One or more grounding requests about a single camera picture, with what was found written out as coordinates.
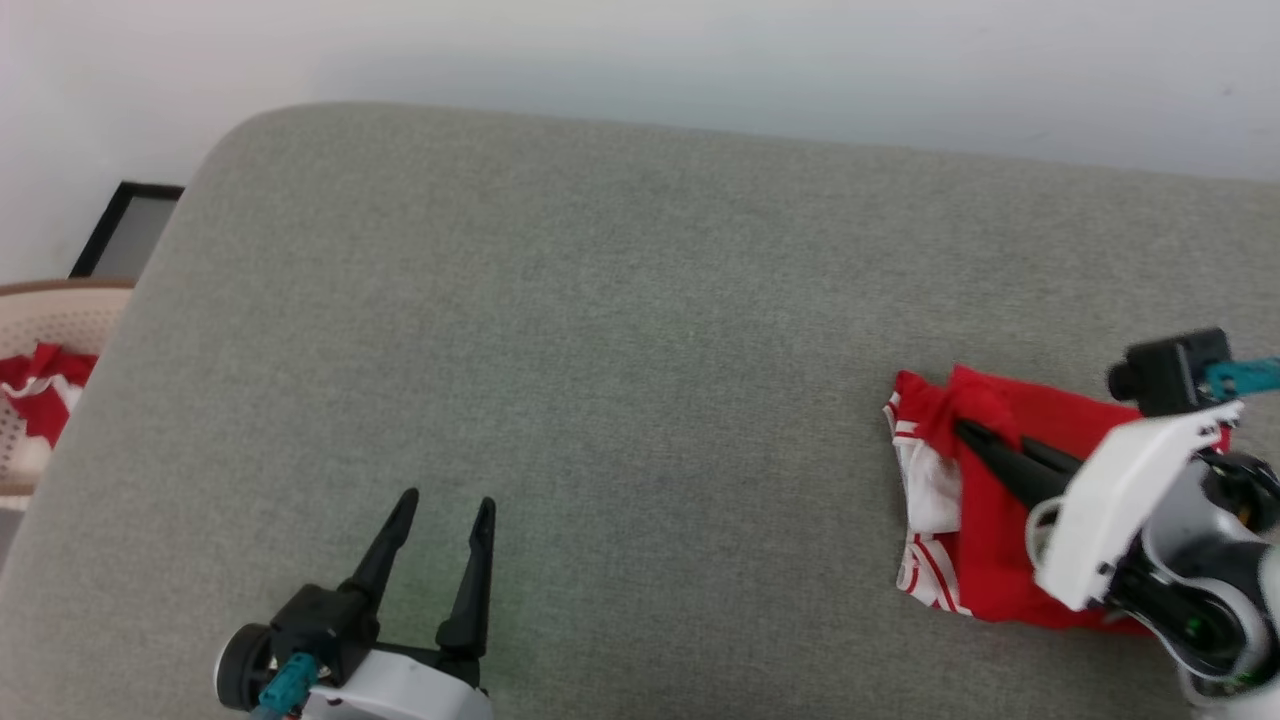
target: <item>red cloth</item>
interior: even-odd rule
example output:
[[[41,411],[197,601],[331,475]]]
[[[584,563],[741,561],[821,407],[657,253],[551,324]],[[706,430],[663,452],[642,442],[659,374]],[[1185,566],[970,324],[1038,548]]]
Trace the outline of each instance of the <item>red cloth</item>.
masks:
[[[42,437],[54,446],[70,418],[70,407],[68,398],[52,382],[41,380],[61,377],[65,386],[82,388],[96,363],[96,355],[73,355],[63,352],[60,345],[41,342],[31,357],[19,355],[0,360],[0,383],[18,393],[28,388],[32,380],[47,387],[24,397],[13,397],[9,392],[0,392],[0,396],[27,421],[27,437]]]
[[[1130,620],[1103,625],[1102,611],[1073,612],[1036,584],[1024,541],[1027,509],[954,432],[956,420],[969,419],[991,428],[1015,448],[1027,436],[1083,459],[1112,427],[1140,418],[1135,409],[984,375],[960,365],[945,388],[902,372],[897,392],[900,416],[918,423],[916,437],[960,465],[960,532],[931,536],[955,565],[960,597],[943,600],[989,621],[1142,632]]]

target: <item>laundry basket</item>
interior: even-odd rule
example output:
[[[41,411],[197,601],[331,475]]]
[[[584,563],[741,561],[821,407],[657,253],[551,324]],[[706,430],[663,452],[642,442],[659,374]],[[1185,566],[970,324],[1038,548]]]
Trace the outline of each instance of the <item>laundry basket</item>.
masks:
[[[123,281],[52,281],[0,286],[0,359],[29,355],[37,342],[99,355],[133,292]],[[0,507],[26,510],[51,451],[0,398]]]

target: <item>gray fabric surface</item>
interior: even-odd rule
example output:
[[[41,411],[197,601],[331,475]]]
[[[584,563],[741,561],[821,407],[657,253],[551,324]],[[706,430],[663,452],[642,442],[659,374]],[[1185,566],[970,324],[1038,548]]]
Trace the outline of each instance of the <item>gray fabric surface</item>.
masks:
[[[1280,348],[1280,188],[337,105],[180,201],[0,579],[6,719],[229,717],[241,624],[425,497],[429,643],[498,501],[498,716],[1181,716],[1156,643],[893,587],[879,407],[952,363],[1101,397],[1130,342]],[[1280,436],[1254,402],[1243,446]]]
[[[18,534],[18,524],[24,514],[17,510],[0,509],[0,570],[4,570],[5,557],[9,556],[9,547]]]

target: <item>robotic arm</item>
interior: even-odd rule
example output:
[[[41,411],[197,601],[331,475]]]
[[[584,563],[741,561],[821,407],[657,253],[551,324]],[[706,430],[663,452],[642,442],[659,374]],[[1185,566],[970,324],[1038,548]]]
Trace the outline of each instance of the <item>robotic arm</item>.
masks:
[[[244,625],[214,670],[218,700],[255,720],[492,720],[480,689],[489,635],[495,505],[484,498],[471,559],[439,650],[379,642],[378,609],[419,493],[401,496],[356,573],[330,591],[303,585],[270,625]]]
[[[1280,359],[1234,363],[1220,329],[1132,347],[1112,396],[1143,419],[1114,428],[1084,461],[972,421],[956,432],[1029,510],[1036,582],[1074,610],[1125,612],[1164,643],[1199,720],[1280,717],[1280,479],[1220,454],[1240,397],[1280,389]],[[378,609],[417,491],[404,492],[356,573],[305,585],[269,625],[232,637],[219,701],[256,720],[492,720],[480,689],[495,507],[480,503],[471,559],[439,650],[379,641]]]
[[[1132,347],[1108,384],[1144,418],[1084,462],[969,421],[957,433],[1027,505],[1038,585],[1147,625],[1198,719],[1280,717],[1280,550],[1261,537],[1280,521],[1280,480],[1213,450],[1240,396],[1280,388],[1280,363],[1234,363],[1222,331],[1201,331]]]

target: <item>red garment in basket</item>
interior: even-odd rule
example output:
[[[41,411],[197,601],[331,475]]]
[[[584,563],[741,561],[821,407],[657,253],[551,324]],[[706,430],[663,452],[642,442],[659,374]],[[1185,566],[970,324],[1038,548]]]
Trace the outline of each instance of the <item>red garment in basket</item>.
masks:
[[[27,421],[27,437],[58,445],[96,363],[96,355],[73,355],[60,345],[41,342],[31,357],[0,360],[0,397]]]
[[[943,470],[934,474],[959,473],[961,486],[959,532],[909,530],[901,589],[927,605],[982,620],[1144,632],[1132,620],[1105,625],[1102,611],[1074,612],[1036,584],[1024,542],[1027,509],[954,432],[956,420],[969,419],[1012,447],[1020,447],[1027,436],[1083,459],[1112,427],[1138,419],[1137,410],[959,365],[947,387],[902,372],[895,389],[886,407],[895,445],[927,443],[942,459]],[[1226,442],[1224,436],[1222,450]],[[902,471],[905,486],[909,479],[920,480],[909,478],[906,465]],[[909,505],[911,492],[908,487]]]

